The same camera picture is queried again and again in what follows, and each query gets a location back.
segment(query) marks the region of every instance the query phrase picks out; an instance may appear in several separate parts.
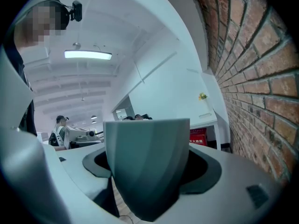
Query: cable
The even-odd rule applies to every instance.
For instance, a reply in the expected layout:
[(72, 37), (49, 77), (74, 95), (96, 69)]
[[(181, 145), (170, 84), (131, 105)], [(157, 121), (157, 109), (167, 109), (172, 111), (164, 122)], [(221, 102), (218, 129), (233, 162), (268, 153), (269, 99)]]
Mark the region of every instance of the cable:
[(121, 215), (120, 217), (128, 217), (128, 218), (130, 218), (130, 216), (128, 216), (128, 215)]

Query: black hair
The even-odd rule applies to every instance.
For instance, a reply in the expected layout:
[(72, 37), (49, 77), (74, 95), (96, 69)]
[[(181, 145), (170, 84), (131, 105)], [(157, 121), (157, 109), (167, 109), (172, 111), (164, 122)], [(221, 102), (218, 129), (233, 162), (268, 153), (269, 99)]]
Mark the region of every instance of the black hair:
[(56, 124), (58, 124), (62, 119), (66, 119), (63, 115), (58, 115), (56, 118)]
[(134, 120), (132, 116), (127, 116), (127, 117), (124, 118), (124, 119)]

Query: black vent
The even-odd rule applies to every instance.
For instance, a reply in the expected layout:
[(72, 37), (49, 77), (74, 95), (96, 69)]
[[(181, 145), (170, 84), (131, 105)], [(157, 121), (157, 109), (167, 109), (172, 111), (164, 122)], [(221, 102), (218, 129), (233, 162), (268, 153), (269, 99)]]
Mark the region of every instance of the black vent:
[(260, 208), (268, 199), (266, 192), (258, 185), (246, 188), (256, 209)]

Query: camera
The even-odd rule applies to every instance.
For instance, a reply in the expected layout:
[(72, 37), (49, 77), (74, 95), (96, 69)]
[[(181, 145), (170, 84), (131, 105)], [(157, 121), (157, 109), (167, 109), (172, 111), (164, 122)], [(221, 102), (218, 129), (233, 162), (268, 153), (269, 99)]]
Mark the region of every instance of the camera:
[(81, 21), (82, 20), (82, 3), (80, 3), (78, 0), (73, 1), (72, 9), (69, 11), (69, 14), (71, 15), (71, 21)]

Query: white machine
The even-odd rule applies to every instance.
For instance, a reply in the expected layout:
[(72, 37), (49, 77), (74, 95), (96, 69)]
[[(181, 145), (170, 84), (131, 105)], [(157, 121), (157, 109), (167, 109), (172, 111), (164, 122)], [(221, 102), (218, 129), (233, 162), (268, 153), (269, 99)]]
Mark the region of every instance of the white machine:
[[(138, 121), (122, 122), (124, 133), (128, 134), (123, 142), (119, 137), (124, 136), (111, 127), (104, 130), (106, 147), (98, 143), (55, 152), (52, 146), (15, 128), (33, 94), (13, 69), (3, 48), (0, 76), (0, 96), (4, 97), (0, 102), (0, 169), (7, 184), (39, 223), (123, 223), (118, 219), (112, 176), (135, 215), (157, 224), (250, 224), (260, 219), (280, 194), (280, 186), (253, 162), (208, 147), (184, 141), (183, 151), (161, 150), (167, 154), (165, 159), (154, 162), (151, 154), (159, 151), (159, 146), (147, 142), (139, 146), (143, 153), (139, 157), (138, 152), (126, 149), (129, 138), (134, 137), (128, 130), (133, 128), (134, 134), (139, 135), (134, 142), (140, 140), (145, 130), (137, 130), (134, 124), (139, 126)], [(144, 125), (152, 125), (152, 129), (146, 130), (159, 134), (158, 121), (150, 120)], [(78, 139), (78, 132), (81, 131), (68, 128), (69, 142)], [(185, 137), (186, 130), (177, 138), (181, 135)], [(155, 139), (165, 142), (159, 135)]]
[(98, 136), (96, 136), (95, 131), (88, 131), (80, 127), (65, 127), (64, 140), (59, 142), (60, 136), (57, 135), (58, 132), (53, 132), (49, 138), (49, 144), (52, 146), (65, 146), (66, 149), (85, 147), (97, 143), (101, 143)]

